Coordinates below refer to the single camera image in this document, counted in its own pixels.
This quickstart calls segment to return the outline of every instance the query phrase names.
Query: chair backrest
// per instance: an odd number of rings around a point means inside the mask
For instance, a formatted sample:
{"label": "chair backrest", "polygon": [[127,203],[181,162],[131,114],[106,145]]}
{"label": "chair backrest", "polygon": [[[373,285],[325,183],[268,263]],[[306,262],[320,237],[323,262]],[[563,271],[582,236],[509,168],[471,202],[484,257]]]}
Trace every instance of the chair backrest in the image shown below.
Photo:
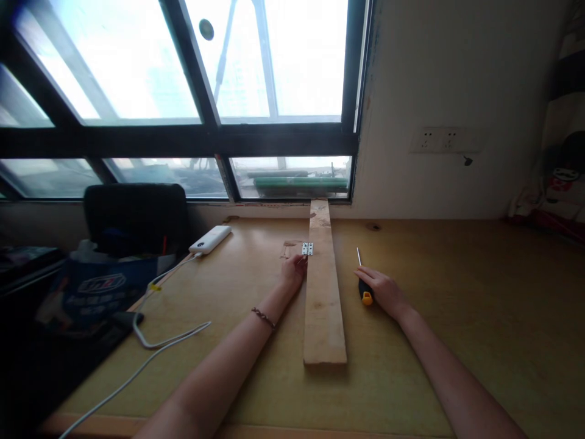
{"label": "chair backrest", "polygon": [[180,255],[193,242],[185,190],[178,184],[89,186],[83,207],[100,252],[117,257],[161,254],[166,241],[166,253]]}

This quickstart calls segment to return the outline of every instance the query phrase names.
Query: white wall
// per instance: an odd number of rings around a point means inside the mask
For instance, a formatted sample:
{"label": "white wall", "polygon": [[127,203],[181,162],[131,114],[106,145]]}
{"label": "white wall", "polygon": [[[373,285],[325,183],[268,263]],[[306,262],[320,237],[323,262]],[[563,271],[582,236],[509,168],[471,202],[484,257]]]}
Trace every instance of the white wall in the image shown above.
{"label": "white wall", "polygon": [[[354,201],[332,217],[504,215],[539,149],[569,2],[379,0]],[[423,126],[483,130],[484,150],[469,167],[459,155],[408,154]],[[71,243],[86,233],[79,205],[0,207],[0,231],[19,240],[41,231]],[[307,206],[192,210],[208,227],[229,215],[308,217]]]}

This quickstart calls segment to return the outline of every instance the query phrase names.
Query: bracelet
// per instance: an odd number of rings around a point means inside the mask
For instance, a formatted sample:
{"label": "bracelet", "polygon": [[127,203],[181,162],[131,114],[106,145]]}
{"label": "bracelet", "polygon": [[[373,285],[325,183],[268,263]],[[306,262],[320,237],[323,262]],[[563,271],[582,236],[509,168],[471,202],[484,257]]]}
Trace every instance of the bracelet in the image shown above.
{"label": "bracelet", "polygon": [[268,318],[268,316],[266,314],[264,314],[262,311],[260,311],[256,307],[252,308],[252,312],[255,312],[258,315],[258,317],[260,317],[262,320],[264,320],[266,323],[268,323],[270,325],[270,327],[272,328],[273,332],[276,331],[276,325],[270,321],[270,319]]}

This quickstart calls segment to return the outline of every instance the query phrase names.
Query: window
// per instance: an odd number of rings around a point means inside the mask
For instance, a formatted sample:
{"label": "window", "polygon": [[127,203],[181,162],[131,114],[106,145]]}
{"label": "window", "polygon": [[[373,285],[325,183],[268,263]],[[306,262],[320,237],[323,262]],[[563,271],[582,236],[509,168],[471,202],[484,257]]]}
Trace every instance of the window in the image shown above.
{"label": "window", "polygon": [[186,4],[222,123],[341,121],[347,1]]}
{"label": "window", "polygon": [[372,4],[24,2],[0,53],[0,188],[351,202]]}
{"label": "window", "polygon": [[8,180],[27,198],[81,198],[100,184],[84,159],[4,159]]}
{"label": "window", "polygon": [[84,124],[200,123],[157,0],[35,0],[16,29]]}
{"label": "window", "polygon": [[242,198],[346,198],[351,157],[243,157],[231,160]]}
{"label": "window", "polygon": [[116,179],[126,183],[178,183],[187,198],[227,198],[215,159],[111,159]]}
{"label": "window", "polygon": [[53,124],[4,64],[0,65],[0,126],[52,127]]}

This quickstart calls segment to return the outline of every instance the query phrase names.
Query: desk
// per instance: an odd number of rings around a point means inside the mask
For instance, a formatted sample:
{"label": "desk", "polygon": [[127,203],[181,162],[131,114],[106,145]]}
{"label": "desk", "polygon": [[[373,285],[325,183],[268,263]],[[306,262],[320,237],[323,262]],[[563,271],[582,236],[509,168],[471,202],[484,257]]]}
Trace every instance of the desk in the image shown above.
{"label": "desk", "polygon": [[[304,296],[293,300],[225,422],[224,437],[294,429],[449,437],[452,430],[399,327],[361,304],[352,273],[392,274],[430,326],[533,438],[585,430],[585,252],[498,221],[333,220],[347,366],[303,366]],[[210,255],[180,267],[144,307],[150,341],[212,320],[157,357],[79,432],[130,435],[275,284],[281,257],[300,252],[307,219],[234,219]],[[63,430],[129,377],[151,352],[129,337],[48,419]],[[281,427],[287,430],[273,430]],[[327,436],[314,432],[315,437]]]}

